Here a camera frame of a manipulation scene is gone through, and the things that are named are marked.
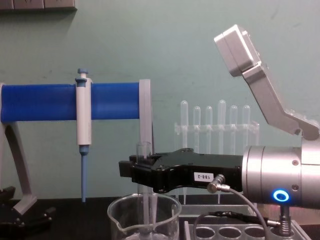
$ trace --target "blue tube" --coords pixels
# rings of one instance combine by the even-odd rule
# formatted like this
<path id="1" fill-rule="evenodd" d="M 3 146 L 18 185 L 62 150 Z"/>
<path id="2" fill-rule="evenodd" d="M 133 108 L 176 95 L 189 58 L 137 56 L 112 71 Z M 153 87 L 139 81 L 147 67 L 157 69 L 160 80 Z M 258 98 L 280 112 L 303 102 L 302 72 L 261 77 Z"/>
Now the blue tube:
<path id="1" fill-rule="evenodd" d="M 4 85 L 1 122 L 76 120 L 74 84 Z M 93 120 L 138 119 L 139 83 L 93 83 Z"/>

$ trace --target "green wall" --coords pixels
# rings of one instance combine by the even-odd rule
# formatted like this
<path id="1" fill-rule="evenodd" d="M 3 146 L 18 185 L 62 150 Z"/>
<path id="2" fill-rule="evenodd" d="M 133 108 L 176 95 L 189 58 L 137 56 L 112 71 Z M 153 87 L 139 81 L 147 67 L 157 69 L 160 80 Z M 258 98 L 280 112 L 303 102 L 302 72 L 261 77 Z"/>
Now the green wall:
<path id="1" fill-rule="evenodd" d="M 290 108 L 320 120 L 320 2 L 316 0 L 76 0 L 77 12 L 0 15 L 0 80 L 74 83 L 77 68 L 95 83 L 151 79 L 155 149 L 173 151 L 179 103 L 252 107 L 262 145 L 298 146 L 299 137 L 266 124 L 242 78 L 232 78 L 213 37 L 243 26 Z M 39 198 L 79 198 L 76 122 L 19 123 Z M 138 120 L 94 121 L 88 196 L 122 196 L 136 185 L 118 161 L 135 153 Z M 8 144 L 1 187 L 18 186 Z"/>

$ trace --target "rack hole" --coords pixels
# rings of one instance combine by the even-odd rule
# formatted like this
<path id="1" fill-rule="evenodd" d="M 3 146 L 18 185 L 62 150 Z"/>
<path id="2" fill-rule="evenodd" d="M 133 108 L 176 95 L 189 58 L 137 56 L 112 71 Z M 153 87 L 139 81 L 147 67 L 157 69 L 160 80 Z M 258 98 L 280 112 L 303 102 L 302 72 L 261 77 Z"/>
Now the rack hole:
<path id="1" fill-rule="evenodd" d="M 235 239 L 240 237 L 241 231 L 235 227 L 222 227 L 219 230 L 219 234 L 225 238 Z"/>
<path id="2" fill-rule="evenodd" d="M 244 230 L 246 234 L 254 238 L 263 238 L 265 236 L 265 231 L 261 227 L 248 227 Z"/>
<path id="3" fill-rule="evenodd" d="M 200 226 L 196 228 L 195 234 L 198 238 L 210 239 L 215 235 L 215 232 L 210 227 Z"/>

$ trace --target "screw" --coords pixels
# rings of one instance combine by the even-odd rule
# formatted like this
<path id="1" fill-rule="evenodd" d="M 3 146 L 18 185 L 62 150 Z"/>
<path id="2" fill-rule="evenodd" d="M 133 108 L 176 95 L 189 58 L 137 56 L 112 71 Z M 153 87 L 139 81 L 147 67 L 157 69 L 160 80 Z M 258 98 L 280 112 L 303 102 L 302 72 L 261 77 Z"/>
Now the screw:
<path id="1" fill-rule="evenodd" d="M 299 189 L 299 186 L 298 185 L 296 185 L 296 184 L 293 184 L 292 185 L 292 190 L 293 191 L 297 191 Z"/>

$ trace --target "blue light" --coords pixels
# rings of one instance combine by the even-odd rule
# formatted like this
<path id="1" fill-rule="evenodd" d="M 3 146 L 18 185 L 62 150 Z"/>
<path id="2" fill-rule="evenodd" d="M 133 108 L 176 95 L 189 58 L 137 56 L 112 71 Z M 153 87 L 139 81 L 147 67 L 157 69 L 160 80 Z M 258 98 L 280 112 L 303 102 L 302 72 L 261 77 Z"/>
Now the blue light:
<path id="1" fill-rule="evenodd" d="M 273 198 L 278 202 L 286 202 L 289 200 L 289 194 L 284 190 L 276 190 L 273 193 Z"/>

